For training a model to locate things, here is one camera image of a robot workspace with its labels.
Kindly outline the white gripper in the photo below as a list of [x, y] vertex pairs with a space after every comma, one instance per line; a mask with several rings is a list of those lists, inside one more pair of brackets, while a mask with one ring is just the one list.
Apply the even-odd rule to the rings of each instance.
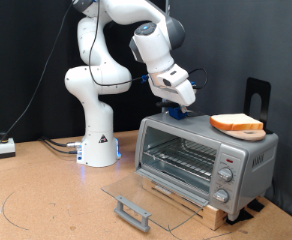
[[[164, 105], [169, 104], [170, 101], [178, 103], [179, 105], [191, 105], [195, 102], [195, 93], [189, 80], [185, 80], [176, 87], [160, 87], [156, 89], [157, 95], [162, 99]], [[187, 106], [182, 106], [183, 113], [192, 112]]]

